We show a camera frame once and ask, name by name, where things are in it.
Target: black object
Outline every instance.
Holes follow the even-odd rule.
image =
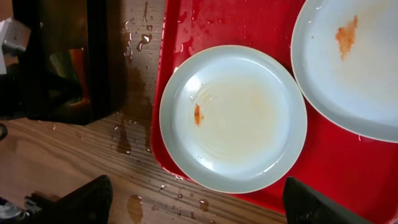
[[[25,219],[5,220],[2,224],[107,224],[112,197],[111,181],[102,175],[57,202],[32,194],[25,198]]]
[[[7,127],[0,123],[0,140],[3,140],[8,134]]]
[[[283,202],[289,224],[371,223],[294,177],[286,178]]]
[[[87,10],[88,38],[84,44],[86,87],[90,94],[87,105],[66,107],[69,100],[82,97],[82,88],[78,82],[62,78],[48,68],[40,20],[42,1],[12,0],[14,18],[31,33],[26,51],[18,56],[19,63],[8,66],[7,74],[0,75],[0,119],[28,117],[84,125],[110,114],[106,0],[82,2]]]

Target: food residue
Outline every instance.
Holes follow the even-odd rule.
[[[203,114],[200,112],[200,106],[196,104],[195,107],[195,124],[199,127],[201,124],[201,120],[205,119]]]
[[[347,26],[340,27],[335,36],[337,43],[340,45],[341,59],[344,60],[346,55],[351,52],[351,47],[355,43],[355,30],[358,27],[358,17],[355,15],[354,20],[350,21]]]

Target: white plate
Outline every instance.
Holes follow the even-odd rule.
[[[335,35],[355,16],[355,43],[342,60]],[[338,126],[398,142],[397,40],[396,0],[307,0],[292,38],[296,81]]]
[[[199,126],[196,105],[204,116]],[[257,50],[225,45],[192,56],[174,72],[160,104],[160,130],[191,179],[220,192],[246,193],[293,166],[307,114],[281,64]]]

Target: liquid spill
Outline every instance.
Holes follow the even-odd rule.
[[[177,66],[181,65],[187,58],[191,57],[189,48],[192,47],[193,37],[181,45],[181,50],[179,52],[174,52],[175,64]]]
[[[206,199],[200,199],[199,204],[200,209],[204,212],[207,212],[209,210],[209,202]]]
[[[126,127],[124,126],[124,118],[120,121],[120,124],[118,129],[120,129],[120,138],[119,138],[119,144],[116,148],[117,152],[123,153],[130,155],[131,154],[131,145],[129,140],[127,139],[127,132],[126,132]]]
[[[346,55],[351,52],[351,48],[355,43],[355,30],[358,28],[358,17],[355,15],[354,20],[350,21],[347,26],[340,27],[335,36],[339,44],[341,59],[344,60]]]
[[[188,13],[184,12],[184,14],[182,14],[181,16],[178,17],[178,21],[177,22],[179,24],[183,23],[185,21],[185,19],[187,18],[187,16],[188,16]]]
[[[80,138],[80,139],[83,139],[83,135],[80,133],[80,132],[76,132],[76,136],[78,137],[78,138]]]
[[[149,42],[152,40],[152,34],[142,34],[141,35],[141,41],[138,42],[137,44],[137,50],[140,52],[142,51],[142,46],[149,44]]]
[[[143,218],[141,201],[142,198],[140,196],[132,195],[127,203],[127,212],[135,224],[140,224]]]
[[[194,214],[193,214],[193,210],[191,210],[191,214],[189,214],[189,217],[190,217],[191,219],[196,219],[195,216],[194,216]]]
[[[144,9],[144,15],[142,16],[142,21],[148,22],[147,21],[147,10],[148,10],[148,2],[145,2],[145,9]]]

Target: wood grain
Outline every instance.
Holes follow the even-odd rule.
[[[0,142],[0,197],[22,206],[33,192],[63,197],[106,174],[114,190],[109,223],[285,223],[284,215],[176,179],[155,161],[149,136],[164,0],[148,1],[147,21],[145,4],[109,1],[110,85],[120,110],[87,126],[4,122],[9,135]],[[154,26],[153,38],[138,52],[146,25]],[[130,32],[132,58],[124,56]],[[201,210],[202,199],[208,207]]]

